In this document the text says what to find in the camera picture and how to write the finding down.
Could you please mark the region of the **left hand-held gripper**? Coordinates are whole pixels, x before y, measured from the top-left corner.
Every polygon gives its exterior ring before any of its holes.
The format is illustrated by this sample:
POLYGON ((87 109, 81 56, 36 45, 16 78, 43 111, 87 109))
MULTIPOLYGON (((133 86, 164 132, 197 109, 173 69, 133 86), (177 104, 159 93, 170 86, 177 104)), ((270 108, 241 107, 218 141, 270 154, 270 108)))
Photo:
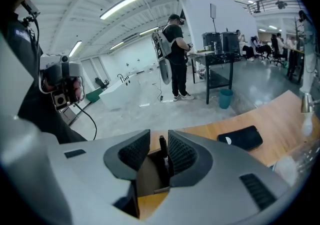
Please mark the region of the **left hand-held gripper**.
POLYGON ((83 67, 61 54, 43 54, 39 60, 38 87, 41 93, 50 96, 56 111, 78 104, 84 99, 83 67), (73 80, 81 79, 82 94, 77 100, 73 80))

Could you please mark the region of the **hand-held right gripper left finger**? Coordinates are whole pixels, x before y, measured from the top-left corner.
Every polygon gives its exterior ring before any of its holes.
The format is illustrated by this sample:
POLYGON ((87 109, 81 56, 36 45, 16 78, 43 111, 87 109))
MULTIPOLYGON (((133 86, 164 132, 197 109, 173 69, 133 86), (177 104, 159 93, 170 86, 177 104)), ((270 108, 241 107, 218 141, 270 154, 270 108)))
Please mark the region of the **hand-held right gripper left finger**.
POLYGON ((70 182, 72 225, 143 225, 137 175, 150 151, 150 130, 62 145, 70 182))

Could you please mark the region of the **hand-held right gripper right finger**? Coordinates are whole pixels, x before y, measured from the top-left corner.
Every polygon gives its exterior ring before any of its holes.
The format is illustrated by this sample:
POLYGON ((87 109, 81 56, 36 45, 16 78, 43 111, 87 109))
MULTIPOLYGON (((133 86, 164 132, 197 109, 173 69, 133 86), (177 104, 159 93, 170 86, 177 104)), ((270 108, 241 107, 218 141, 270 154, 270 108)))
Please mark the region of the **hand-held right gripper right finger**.
POLYGON ((173 176, 149 225, 267 225, 290 205, 290 186, 245 150, 170 130, 173 176))

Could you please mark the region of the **brown cardboard box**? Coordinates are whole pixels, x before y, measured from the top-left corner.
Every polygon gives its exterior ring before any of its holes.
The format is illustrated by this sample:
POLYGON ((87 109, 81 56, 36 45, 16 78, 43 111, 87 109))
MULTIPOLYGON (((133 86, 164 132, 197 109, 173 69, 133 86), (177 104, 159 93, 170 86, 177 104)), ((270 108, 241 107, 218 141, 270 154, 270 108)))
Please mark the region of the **brown cardboard box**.
POLYGON ((170 178, 161 149, 149 152, 137 172, 137 196, 145 197, 168 192, 170 190, 170 178))

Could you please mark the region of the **black pen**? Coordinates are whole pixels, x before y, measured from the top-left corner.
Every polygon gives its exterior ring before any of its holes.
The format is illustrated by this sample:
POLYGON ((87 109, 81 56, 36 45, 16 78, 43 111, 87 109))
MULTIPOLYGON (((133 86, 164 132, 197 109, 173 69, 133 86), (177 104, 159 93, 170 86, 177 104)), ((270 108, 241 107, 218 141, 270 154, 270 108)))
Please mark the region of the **black pen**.
POLYGON ((159 137, 159 144, 160 144, 160 154, 164 161, 164 167, 167 170, 168 176, 172 177, 174 175, 173 163, 169 156, 167 141, 163 135, 159 137))

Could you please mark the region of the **person's left hand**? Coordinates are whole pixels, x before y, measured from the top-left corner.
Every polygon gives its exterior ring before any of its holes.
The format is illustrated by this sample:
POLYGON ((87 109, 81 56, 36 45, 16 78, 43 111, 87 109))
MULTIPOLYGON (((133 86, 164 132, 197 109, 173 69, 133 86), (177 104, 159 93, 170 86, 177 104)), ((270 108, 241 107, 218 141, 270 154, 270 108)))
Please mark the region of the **person's left hand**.
POLYGON ((76 99, 79 101, 82 98, 82 82, 79 77, 73 79, 73 92, 76 99))

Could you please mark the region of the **black smartphone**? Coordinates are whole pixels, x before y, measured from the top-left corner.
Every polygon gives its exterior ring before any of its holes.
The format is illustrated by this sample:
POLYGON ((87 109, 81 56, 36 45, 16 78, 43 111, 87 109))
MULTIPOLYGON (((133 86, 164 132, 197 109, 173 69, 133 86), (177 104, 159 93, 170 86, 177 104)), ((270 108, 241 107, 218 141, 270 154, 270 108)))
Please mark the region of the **black smartphone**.
POLYGON ((217 136, 217 141, 251 151, 263 144, 263 139, 254 125, 217 136))

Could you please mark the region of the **white counter with faucet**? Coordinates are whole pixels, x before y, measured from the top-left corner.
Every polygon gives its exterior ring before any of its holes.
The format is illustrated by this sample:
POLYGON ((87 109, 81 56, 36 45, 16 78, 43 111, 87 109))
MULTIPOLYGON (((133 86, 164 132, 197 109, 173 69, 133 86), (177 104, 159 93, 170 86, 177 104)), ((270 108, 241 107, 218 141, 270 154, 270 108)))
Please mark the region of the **white counter with faucet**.
POLYGON ((140 89, 137 75, 132 74, 108 87, 99 98, 108 110, 120 109, 137 97, 140 89))

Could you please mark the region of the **clear bottle with red cap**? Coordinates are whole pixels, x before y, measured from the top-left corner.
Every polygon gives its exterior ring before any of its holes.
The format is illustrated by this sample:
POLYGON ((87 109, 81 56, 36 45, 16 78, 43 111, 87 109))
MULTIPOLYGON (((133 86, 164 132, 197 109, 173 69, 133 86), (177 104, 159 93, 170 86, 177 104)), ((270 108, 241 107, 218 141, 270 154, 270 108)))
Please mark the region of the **clear bottle with red cap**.
POLYGON ((270 168, 291 187, 307 178, 320 154, 320 139, 306 141, 290 150, 270 168))

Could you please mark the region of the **blue waste bin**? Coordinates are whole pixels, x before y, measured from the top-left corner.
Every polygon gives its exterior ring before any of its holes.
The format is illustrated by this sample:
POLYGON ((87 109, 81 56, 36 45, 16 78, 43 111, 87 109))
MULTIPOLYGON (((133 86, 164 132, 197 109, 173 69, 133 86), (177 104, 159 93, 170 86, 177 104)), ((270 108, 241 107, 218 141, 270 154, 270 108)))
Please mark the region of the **blue waste bin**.
POLYGON ((219 92, 219 107, 227 109, 232 101, 233 91, 231 89, 221 89, 219 92))

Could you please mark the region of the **black side table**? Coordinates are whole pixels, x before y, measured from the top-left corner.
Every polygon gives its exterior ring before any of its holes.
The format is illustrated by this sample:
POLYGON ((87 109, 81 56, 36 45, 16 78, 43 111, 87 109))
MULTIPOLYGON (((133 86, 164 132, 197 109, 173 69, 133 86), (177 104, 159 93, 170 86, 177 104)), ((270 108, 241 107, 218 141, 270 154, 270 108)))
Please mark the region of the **black side table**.
POLYGON ((217 53, 216 51, 203 51, 196 53, 189 53, 189 59, 192 66, 192 79, 196 83, 195 75, 205 82, 206 98, 205 103, 209 104, 210 90, 228 87, 232 89, 233 72, 234 72, 234 53, 217 53), (211 69, 211 66, 229 65, 228 79, 211 69))

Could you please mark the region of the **light panel on stand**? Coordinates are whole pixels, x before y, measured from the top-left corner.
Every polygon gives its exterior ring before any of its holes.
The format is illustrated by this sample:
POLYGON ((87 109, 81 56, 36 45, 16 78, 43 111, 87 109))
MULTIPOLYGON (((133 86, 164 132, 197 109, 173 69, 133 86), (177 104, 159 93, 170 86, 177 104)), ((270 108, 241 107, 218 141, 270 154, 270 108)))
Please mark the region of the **light panel on stand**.
POLYGON ((210 4, 210 17, 212 19, 215 32, 217 32, 216 24, 215 24, 216 15, 217 15, 217 7, 213 3, 211 3, 210 4))

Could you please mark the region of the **black metal railing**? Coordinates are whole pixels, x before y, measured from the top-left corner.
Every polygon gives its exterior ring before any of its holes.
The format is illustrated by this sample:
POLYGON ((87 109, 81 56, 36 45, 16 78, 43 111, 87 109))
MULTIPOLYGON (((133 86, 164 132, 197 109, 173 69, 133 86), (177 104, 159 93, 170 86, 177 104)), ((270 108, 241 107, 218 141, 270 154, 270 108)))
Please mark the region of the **black metal railing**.
POLYGON ((307 10, 301 0, 258 0, 247 5, 247 11, 252 14, 282 10, 307 10))

